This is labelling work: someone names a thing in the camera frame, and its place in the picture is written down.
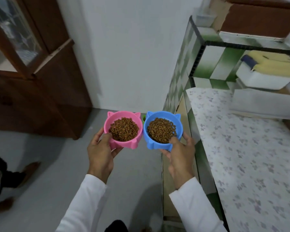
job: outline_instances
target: white container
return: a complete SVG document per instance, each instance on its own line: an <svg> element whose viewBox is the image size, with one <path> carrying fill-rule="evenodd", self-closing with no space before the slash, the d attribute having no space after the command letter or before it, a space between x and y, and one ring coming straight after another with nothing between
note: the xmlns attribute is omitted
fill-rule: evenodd
<svg viewBox="0 0 290 232"><path fill-rule="evenodd" d="M247 87L279 90L290 82L290 77L262 74L252 71L250 67L242 62L236 75Z"/></svg>
<svg viewBox="0 0 290 232"><path fill-rule="evenodd" d="M193 20L197 27L210 27L217 15L211 9L195 8Z"/></svg>

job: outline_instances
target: person's left hand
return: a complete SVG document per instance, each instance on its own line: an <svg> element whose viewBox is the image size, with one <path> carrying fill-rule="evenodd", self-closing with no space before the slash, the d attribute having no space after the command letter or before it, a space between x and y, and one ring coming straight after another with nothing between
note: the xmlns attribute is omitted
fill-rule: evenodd
<svg viewBox="0 0 290 232"><path fill-rule="evenodd" d="M108 180L114 167L115 156L123 149L117 148L113 151L110 148L109 141L112 138L112 134L104 134L102 139L100 137L104 132L103 127L95 134L87 147L89 157L89 170L87 174L91 174L105 184Z"/></svg>

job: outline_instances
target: white long-sleeved shirt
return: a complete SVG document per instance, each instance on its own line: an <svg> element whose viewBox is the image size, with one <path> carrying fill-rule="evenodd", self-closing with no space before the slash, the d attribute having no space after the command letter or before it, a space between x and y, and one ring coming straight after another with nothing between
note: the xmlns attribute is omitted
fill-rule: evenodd
<svg viewBox="0 0 290 232"><path fill-rule="evenodd" d="M100 179L87 174L56 232L96 231L108 190ZM170 198L187 232L227 231L196 178L171 193Z"/></svg>

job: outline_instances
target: cabinet door frame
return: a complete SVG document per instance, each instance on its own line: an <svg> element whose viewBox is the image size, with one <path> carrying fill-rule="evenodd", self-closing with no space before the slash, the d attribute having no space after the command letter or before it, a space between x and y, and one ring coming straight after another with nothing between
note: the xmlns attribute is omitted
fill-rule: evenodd
<svg viewBox="0 0 290 232"><path fill-rule="evenodd" d="M48 56L46 46L40 36L39 31L37 30L30 14L27 11L26 6L23 3L23 0L15 0L20 11L25 17L32 34L34 35L36 41L38 42L41 51L39 54L26 66L21 58L16 53L14 46L4 33L3 29L0 27L0 50L5 55L5 57L10 61L10 63L15 67L15 69L21 74L23 79L32 79L33 72L38 68L38 66L43 62L43 60Z"/></svg>

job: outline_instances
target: person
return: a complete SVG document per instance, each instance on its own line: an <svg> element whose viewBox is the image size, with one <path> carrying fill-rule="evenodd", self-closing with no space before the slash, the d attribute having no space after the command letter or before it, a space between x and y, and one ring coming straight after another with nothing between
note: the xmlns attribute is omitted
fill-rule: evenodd
<svg viewBox="0 0 290 232"><path fill-rule="evenodd" d="M103 128L94 135L87 148L89 170L56 232L91 232L97 229L99 217L109 195L106 183L114 167L113 159L122 150L118 148L111 151L111 134L104 134L100 140L102 134ZM194 140L185 132L183 137L187 141L186 145L172 137L171 152L161 150L170 160L169 172L177 189L170 194L170 198L187 232L226 232L223 222L194 177ZM122 221L117 220L105 231L128 230Z"/></svg>
<svg viewBox="0 0 290 232"><path fill-rule="evenodd" d="M18 188L23 186L40 166L40 162L28 164L22 172L10 172L7 163L0 158L0 193L3 187ZM9 210L14 199L8 198L0 202L0 213Z"/></svg>

